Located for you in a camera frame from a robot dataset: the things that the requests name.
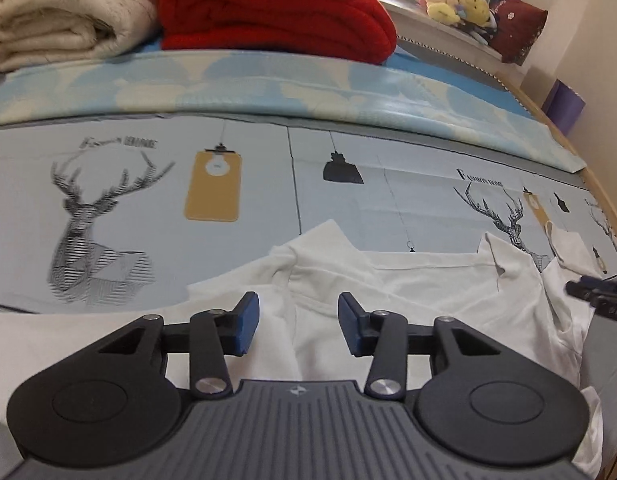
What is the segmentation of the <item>yellow plush toy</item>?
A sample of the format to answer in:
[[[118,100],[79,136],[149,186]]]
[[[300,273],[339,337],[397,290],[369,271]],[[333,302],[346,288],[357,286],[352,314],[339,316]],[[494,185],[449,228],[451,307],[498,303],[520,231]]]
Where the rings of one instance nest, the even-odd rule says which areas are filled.
[[[491,0],[415,0],[439,24],[487,38],[497,32]]]

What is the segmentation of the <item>cream folded blanket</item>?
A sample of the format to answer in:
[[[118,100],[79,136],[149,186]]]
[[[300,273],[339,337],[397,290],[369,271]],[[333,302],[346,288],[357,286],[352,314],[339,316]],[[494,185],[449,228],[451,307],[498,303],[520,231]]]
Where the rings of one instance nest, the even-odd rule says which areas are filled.
[[[159,27],[158,0],[0,0],[0,73],[113,58]]]

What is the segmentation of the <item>wooden bed frame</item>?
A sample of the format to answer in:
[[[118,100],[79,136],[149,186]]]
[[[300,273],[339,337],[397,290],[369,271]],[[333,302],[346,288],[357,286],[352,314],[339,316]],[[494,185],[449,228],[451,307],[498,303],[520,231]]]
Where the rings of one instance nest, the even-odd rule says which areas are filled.
[[[583,101],[574,91],[557,80],[549,91],[545,106],[541,106],[501,70],[494,73],[493,78],[497,79],[499,84],[505,87],[533,118],[549,128],[551,136],[558,144],[572,154],[579,156],[578,150],[567,137],[584,109]],[[612,204],[608,193],[604,191],[599,179],[589,166],[579,170],[577,174],[601,207],[602,212],[610,222],[612,232],[617,238],[617,210]]]

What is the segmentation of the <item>white t-shirt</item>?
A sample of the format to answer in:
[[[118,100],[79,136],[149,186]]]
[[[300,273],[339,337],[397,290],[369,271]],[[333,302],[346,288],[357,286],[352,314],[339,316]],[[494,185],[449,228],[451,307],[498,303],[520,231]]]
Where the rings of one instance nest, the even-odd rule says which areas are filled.
[[[258,293],[252,347],[230,367],[242,378],[363,382],[370,362],[349,353],[337,322],[337,300],[350,292],[366,310],[392,311],[412,324],[458,318],[578,384],[593,312],[564,287],[596,275],[597,266],[577,233],[551,226],[548,237],[555,254],[538,270],[493,234],[472,254],[362,252],[328,221],[188,292],[223,308],[243,292]]]

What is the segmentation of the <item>blue cloud pattern quilt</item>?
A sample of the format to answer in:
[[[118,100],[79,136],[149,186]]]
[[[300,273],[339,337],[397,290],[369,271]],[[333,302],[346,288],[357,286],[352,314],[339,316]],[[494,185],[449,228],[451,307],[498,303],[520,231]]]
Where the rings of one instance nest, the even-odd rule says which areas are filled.
[[[425,134],[576,174],[548,126],[452,84],[384,66],[250,51],[153,51],[22,68],[0,82],[0,127],[80,116],[297,117]]]

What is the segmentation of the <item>deer print bed sheet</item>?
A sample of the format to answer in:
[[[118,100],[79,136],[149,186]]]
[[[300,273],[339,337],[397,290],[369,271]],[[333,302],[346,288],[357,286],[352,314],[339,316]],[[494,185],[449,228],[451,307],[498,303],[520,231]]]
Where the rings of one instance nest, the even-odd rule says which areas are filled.
[[[579,177],[508,156],[201,116],[0,129],[2,312],[177,304],[327,220],[379,252],[474,252],[491,232],[540,266],[548,220],[617,274],[617,232]]]

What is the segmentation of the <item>purple box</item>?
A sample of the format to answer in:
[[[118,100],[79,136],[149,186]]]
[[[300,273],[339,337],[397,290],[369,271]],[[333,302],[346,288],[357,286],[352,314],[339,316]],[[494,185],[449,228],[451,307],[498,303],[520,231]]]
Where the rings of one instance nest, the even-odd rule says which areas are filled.
[[[567,136],[585,108],[585,101],[571,87],[556,80],[541,109],[555,126]]]

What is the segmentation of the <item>red folded blanket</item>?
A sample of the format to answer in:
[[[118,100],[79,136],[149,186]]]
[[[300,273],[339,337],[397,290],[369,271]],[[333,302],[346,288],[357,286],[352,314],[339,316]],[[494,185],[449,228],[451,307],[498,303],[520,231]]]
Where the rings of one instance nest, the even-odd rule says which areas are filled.
[[[379,0],[159,0],[165,50],[279,51],[368,64],[394,52]]]

